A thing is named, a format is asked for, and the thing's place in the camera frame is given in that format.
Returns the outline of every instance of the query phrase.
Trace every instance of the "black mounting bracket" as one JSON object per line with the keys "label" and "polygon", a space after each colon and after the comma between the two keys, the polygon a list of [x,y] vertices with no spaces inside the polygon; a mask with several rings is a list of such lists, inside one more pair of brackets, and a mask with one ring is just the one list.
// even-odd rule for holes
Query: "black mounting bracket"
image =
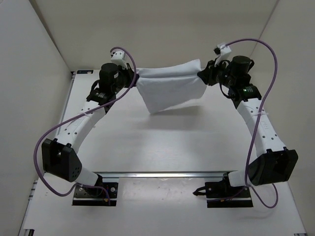
{"label": "black mounting bracket", "polygon": [[205,182],[205,186],[196,189],[193,194],[206,196],[207,208],[253,207],[249,188],[232,187],[227,174],[221,181]]}
{"label": "black mounting bracket", "polygon": [[115,207],[117,204],[118,182],[103,182],[102,185],[108,192],[110,205],[103,191],[98,191],[95,195],[88,193],[87,189],[76,186],[74,189],[72,205],[73,206],[100,206]]}

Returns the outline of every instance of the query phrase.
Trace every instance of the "white backdrop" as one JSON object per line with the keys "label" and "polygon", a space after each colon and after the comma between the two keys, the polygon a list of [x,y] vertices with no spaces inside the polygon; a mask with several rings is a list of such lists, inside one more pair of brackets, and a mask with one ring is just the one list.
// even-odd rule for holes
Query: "white backdrop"
{"label": "white backdrop", "polygon": [[[284,143],[299,155],[289,184],[310,236],[315,236],[314,8],[313,0],[280,1],[261,38],[274,48],[279,61],[265,107]],[[272,78],[273,60],[263,46],[256,48],[252,59],[253,83],[263,94]]]}
{"label": "white backdrop", "polygon": [[[138,67],[214,58],[223,41],[259,37],[276,0],[32,0],[71,70],[97,69],[114,46]],[[234,53],[249,56],[254,43]]]}
{"label": "white backdrop", "polygon": [[16,236],[37,139],[60,119],[71,74],[28,0],[0,0],[0,235]]}

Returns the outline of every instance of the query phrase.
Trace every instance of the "purple cable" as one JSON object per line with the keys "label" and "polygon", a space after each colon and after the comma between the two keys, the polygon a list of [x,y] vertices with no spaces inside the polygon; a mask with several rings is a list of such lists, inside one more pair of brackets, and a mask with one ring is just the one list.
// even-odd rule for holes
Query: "purple cable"
{"label": "purple cable", "polygon": [[[56,194],[56,195],[58,195],[58,196],[60,196],[60,197],[65,197],[65,196],[69,195],[69,194],[72,192],[72,190],[75,188],[75,186],[76,186],[76,185],[79,185],[79,184],[78,184],[78,183],[75,183],[75,184],[70,188],[70,190],[69,190],[68,192],[66,192],[66,193],[59,193],[59,192],[57,192],[52,186],[50,186],[49,183],[45,180],[43,174],[40,172],[40,169],[39,169],[39,166],[38,166],[38,162],[37,162],[37,152],[38,152],[39,145],[40,145],[41,142],[44,140],[44,138],[45,138],[48,134],[50,134],[52,131],[54,131],[55,129],[57,129],[57,128],[59,128],[60,126],[63,126],[64,124],[67,124],[67,123],[69,123],[69,122],[71,122],[71,121],[74,121],[74,120],[76,120],[76,119],[78,119],[78,118],[81,118],[82,116],[85,116],[85,114],[90,114],[90,113],[92,113],[92,112],[94,112],[94,111],[96,111],[96,110],[98,110],[98,109],[101,109],[101,108],[103,108],[103,107],[109,106],[109,105],[111,105],[111,104],[117,102],[118,100],[122,99],[122,97],[124,97],[124,96],[129,92],[129,90],[133,87],[133,85],[134,85],[135,82],[136,82],[136,76],[137,76],[137,74],[136,74],[136,71],[137,71],[136,63],[134,62],[134,59],[132,58],[132,56],[130,55],[130,53],[129,53],[126,49],[124,49],[124,48],[122,48],[122,47],[114,47],[114,48],[112,48],[112,49],[110,50],[110,52],[112,52],[112,51],[115,50],[115,49],[123,50],[123,51],[129,56],[129,58],[130,58],[130,60],[131,60],[131,62],[132,62],[132,65],[133,65],[134,75],[133,75],[132,82],[131,82],[130,86],[127,88],[127,90],[126,90],[120,97],[116,98],[115,100],[112,100],[112,101],[110,101],[110,102],[108,102],[108,103],[106,103],[106,104],[104,104],[104,105],[101,105],[101,106],[99,106],[99,107],[93,108],[93,109],[91,109],[91,110],[89,110],[89,111],[87,111],[87,112],[85,112],[85,113],[79,114],[79,115],[77,115],[77,116],[75,116],[75,117],[72,117],[72,118],[70,118],[70,119],[68,119],[68,120],[66,120],[66,121],[64,121],[64,122],[61,122],[60,124],[57,124],[56,126],[54,126],[54,127],[52,127],[51,129],[49,129],[47,132],[45,132],[45,133],[39,138],[39,140],[37,141],[37,143],[36,143],[36,145],[35,145],[34,154],[33,154],[33,161],[34,161],[34,166],[35,166],[36,172],[37,172],[37,174],[38,174],[38,177],[40,178],[40,180],[44,183],[44,185],[45,185],[50,191],[52,191],[54,194]],[[107,190],[106,190],[104,187],[100,187],[100,186],[90,186],[90,185],[84,185],[84,187],[86,187],[86,188],[99,188],[99,189],[102,189],[102,190],[105,192],[106,198],[108,199],[109,204],[110,204],[110,199],[109,199],[108,192],[107,192]]]}
{"label": "purple cable", "polygon": [[[278,71],[278,60],[277,60],[277,56],[276,56],[276,53],[275,51],[267,44],[265,43],[264,41],[262,40],[259,40],[259,39],[255,39],[255,38],[242,38],[242,39],[238,39],[238,40],[235,40],[235,41],[232,41],[230,43],[227,43],[226,46],[229,46],[229,45],[232,45],[234,43],[238,43],[238,42],[243,42],[243,41],[254,41],[254,42],[258,42],[258,43],[261,43],[263,44],[265,47],[267,47],[269,49],[269,51],[271,52],[273,58],[274,58],[274,62],[275,62],[275,70],[274,70],[274,75],[272,77],[272,80],[271,80],[271,83],[264,95],[264,97],[262,98],[261,100],[261,103],[260,103],[260,106],[259,106],[259,109],[258,109],[258,115],[257,115],[257,120],[256,120],[256,124],[255,124],[255,127],[254,127],[254,131],[253,131],[253,134],[252,134],[252,140],[251,140],[251,144],[250,144],[250,149],[248,151],[248,155],[247,155],[247,159],[246,159],[246,165],[245,165],[245,186],[248,186],[248,181],[247,181],[247,177],[248,177],[248,168],[249,168],[249,164],[250,164],[250,158],[251,158],[251,153],[252,153],[252,149],[253,149],[253,146],[254,146],[254,143],[255,143],[255,138],[256,138],[256,135],[257,135],[257,130],[258,130],[258,126],[259,126],[259,121],[260,121],[260,117],[261,117],[261,111],[262,111],[262,107],[267,99],[267,96],[268,94],[270,93],[274,83],[275,83],[275,80],[276,80],[276,76],[277,76],[277,71]],[[278,204],[278,200],[279,200],[279,195],[278,195],[278,191],[277,191],[277,188],[274,184],[272,184],[273,187],[275,188],[275,191],[276,191],[276,202],[274,205],[272,206],[268,206],[266,205],[263,200],[261,199],[261,197],[258,195],[258,193],[256,192],[256,190],[252,187],[252,190],[254,191],[254,193],[256,194],[256,196],[258,197],[258,199],[261,201],[261,203],[267,207],[267,208],[274,208],[277,204]]]}

